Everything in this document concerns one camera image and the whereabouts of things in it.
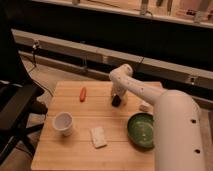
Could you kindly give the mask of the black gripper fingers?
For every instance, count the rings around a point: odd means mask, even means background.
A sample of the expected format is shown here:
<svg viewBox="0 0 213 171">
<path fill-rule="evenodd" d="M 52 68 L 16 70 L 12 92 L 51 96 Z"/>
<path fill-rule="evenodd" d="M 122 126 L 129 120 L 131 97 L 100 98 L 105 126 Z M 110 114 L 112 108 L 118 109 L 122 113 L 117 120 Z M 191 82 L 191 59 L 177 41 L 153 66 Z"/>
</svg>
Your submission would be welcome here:
<svg viewBox="0 0 213 171">
<path fill-rule="evenodd" d="M 113 98 L 112 98 L 112 105 L 114 107 L 119 107 L 121 104 L 121 98 L 118 96 L 118 95 L 115 95 Z"/>
</svg>

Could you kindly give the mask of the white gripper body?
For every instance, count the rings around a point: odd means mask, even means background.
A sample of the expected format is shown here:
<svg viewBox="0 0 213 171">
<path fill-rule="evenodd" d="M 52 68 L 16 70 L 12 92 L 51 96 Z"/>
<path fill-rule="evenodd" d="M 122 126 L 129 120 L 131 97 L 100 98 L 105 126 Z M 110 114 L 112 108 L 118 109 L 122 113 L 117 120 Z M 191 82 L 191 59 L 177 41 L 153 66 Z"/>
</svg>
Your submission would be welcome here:
<svg viewBox="0 0 213 171">
<path fill-rule="evenodd" d="M 123 87 L 113 84 L 111 88 L 111 97 L 114 98 L 115 96 L 118 96 L 122 101 L 127 101 L 127 90 Z"/>
</svg>

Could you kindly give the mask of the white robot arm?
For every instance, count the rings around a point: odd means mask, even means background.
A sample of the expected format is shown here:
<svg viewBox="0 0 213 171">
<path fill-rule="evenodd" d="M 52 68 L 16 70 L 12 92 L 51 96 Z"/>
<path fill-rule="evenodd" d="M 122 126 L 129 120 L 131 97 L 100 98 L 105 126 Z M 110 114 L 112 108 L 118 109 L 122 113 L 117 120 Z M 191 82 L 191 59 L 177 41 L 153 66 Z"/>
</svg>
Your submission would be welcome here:
<svg viewBox="0 0 213 171">
<path fill-rule="evenodd" d="M 153 106 L 155 171 L 206 171 L 200 107 L 187 93 L 148 85 L 123 64 L 109 73 L 114 92 L 130 91 Z"/>
</svg>

